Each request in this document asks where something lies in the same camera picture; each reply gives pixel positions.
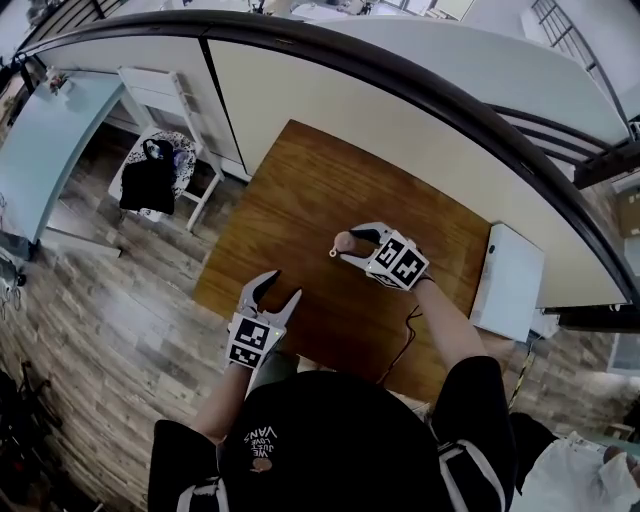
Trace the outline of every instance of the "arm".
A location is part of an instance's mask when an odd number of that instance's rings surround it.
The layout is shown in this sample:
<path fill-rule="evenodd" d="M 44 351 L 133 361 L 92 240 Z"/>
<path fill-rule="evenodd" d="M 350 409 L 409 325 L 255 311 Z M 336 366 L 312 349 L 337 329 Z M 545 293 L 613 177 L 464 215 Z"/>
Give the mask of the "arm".
<path fill-rule="evenodd" d="M 231 363 L 202 404 L 191 428 L 207 436 L 214 444 L 221 443 L 240 413 L 251 372 L 251 368 Z"/>
<path fill-rule="evenodd" d="M 413 293 L 447 370 L 468 357 L 487 355 L 478 331 L 436 283 L 423 279 Z"/>

